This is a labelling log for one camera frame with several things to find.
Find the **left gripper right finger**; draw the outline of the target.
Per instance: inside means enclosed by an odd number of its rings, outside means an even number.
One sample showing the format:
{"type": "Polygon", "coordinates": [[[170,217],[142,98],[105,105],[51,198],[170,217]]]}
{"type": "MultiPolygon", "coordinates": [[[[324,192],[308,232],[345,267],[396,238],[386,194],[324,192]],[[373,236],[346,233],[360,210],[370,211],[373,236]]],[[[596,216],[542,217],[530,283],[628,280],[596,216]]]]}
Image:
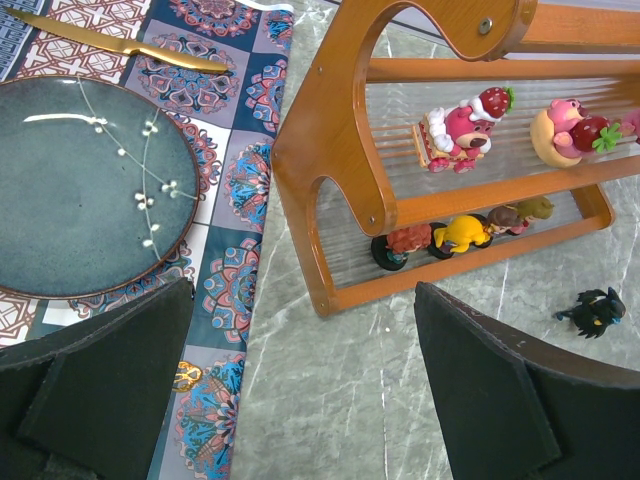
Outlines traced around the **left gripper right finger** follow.
{"type": "Polygon", "coordinates": [[[419,343],[456,479],[636,479],[639,374],[415,289],[419,343]]]}

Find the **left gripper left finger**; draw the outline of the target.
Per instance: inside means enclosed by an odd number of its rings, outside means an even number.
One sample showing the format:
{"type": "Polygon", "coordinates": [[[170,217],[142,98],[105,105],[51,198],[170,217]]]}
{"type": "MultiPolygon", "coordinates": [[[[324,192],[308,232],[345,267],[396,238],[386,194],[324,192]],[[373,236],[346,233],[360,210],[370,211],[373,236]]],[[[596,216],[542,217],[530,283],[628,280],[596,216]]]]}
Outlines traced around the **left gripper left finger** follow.
{"type": "Polygon", "coordinates": [[[2,478],[146,478],[194,296],[181,279],[2,349],[2,478]]]}

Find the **black yellow spiky figurine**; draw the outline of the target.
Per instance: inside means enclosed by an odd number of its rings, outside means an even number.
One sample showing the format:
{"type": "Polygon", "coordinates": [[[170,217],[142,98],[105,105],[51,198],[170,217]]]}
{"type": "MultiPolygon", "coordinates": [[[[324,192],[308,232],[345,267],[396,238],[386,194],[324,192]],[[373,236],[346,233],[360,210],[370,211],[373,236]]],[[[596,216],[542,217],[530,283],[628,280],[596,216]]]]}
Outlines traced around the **black yellow spiky figurine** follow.
{"type": "Polygon", "coordinates": [[[558,321],[568,318],[577,327],[578,335],[589,339],[602,336],[610,325],[619,324],[625,314],[625,304],[616,290],[609,287],[606,292],[600,289],[580,292],[574,307],[553,316],[558,321]]]}

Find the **yellow-haired figurine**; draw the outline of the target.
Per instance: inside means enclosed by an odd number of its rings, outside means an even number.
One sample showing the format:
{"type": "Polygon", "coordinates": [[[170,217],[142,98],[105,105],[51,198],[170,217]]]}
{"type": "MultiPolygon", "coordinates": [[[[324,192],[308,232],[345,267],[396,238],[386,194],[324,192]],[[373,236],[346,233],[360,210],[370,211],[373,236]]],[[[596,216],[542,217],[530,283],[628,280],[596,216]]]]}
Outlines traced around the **yellow-haired figurine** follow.
{"type": "Polygon", "coordinates": [[[486,218],[480,214],[461,215],[448,224],[432,222],[429,253],[440,260],[468,251],[471,246],[487,248],[493,237],[489,233],[486,218]]]}

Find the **brown-haired figurine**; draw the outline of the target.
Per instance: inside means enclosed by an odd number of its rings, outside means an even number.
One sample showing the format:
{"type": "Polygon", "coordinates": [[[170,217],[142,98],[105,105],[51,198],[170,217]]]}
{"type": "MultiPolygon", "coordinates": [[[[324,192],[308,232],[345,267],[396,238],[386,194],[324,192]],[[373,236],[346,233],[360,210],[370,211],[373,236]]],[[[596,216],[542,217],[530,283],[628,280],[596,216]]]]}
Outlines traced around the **brown-haired figurine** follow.
{"type": "Polygon", "coordinates": [[[522,220],[514,206],[504,205],[493,208],[486,217],[486,227],[490,235],[504,234],[507,231],[518,229],[522,226],[522,220]]]}

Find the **straw hat figurine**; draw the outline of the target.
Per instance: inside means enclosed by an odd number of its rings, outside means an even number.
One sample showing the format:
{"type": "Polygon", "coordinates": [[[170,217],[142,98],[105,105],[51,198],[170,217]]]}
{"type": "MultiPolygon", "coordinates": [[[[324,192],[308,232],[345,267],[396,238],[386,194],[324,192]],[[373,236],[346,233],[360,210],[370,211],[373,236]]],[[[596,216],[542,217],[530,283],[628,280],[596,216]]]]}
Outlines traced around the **straw hat figurine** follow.
{"type": "Polygon", "coordinates": [[[517,224],[509,229],[513,236],[524,233],[537,220],[549,219],[554,212],[554,204],[545,196],[522,200],[513,205],[517,213],[517,224]]]}

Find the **red-haired figurine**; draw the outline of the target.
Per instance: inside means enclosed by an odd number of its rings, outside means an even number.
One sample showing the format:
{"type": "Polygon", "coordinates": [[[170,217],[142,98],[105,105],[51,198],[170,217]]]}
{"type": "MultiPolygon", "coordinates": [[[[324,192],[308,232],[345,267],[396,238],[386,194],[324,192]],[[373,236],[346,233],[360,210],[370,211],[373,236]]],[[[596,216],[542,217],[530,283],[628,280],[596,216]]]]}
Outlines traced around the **red-haired figurine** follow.
{"type": "Polygon", "coordinates": [[[431,226],[425,223],[375,237],[370,245],[372,257],[384,270],[398,271],[406,265],[411,253],[430,245],[431,232],[431,226]]]}

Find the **strawberry cake slice toy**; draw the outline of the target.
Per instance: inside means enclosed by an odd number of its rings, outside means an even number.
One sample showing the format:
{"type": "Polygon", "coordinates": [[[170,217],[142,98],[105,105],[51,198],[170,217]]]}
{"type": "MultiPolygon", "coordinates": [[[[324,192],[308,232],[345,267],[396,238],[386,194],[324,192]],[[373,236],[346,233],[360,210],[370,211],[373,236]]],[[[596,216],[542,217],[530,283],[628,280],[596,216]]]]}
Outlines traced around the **strawberry cake slice toy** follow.
{"type": "Polygon", "coordinates": [[[412,127],[420,165],[432,173],[473,170],[476,161],[490,151],[493,128],[514,102],[511,87],[490,87],[457,106],[425,113],[412,127]]]}

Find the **pink donut strawberry toy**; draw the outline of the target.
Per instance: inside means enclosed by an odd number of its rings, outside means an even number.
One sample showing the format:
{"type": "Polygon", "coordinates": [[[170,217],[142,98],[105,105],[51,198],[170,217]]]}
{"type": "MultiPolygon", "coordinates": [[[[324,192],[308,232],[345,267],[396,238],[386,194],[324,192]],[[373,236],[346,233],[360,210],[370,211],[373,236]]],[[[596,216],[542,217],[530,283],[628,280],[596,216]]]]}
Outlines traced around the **pink donut strawberry toy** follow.
{"type": "Polygon", "coordinates": [[[623,137],[619,122],[591,115],[577,99],[554,99],[533,118],[529,133],[538,158],[555,168],[608,153],[623,137]]]}

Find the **pink bear sunflower toy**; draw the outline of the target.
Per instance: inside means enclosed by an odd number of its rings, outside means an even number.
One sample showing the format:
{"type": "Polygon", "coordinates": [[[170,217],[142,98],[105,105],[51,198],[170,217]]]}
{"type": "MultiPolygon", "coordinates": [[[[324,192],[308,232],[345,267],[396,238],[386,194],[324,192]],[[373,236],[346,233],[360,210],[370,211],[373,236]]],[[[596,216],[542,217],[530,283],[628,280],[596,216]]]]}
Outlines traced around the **pink bear sunflower toy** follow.
{"type": "Polygon", "coordinates": [[[621,120],[620,133],[623,137],[636,137],[636,143],[640,143],[640,109],[627,113],[621,120]]]}

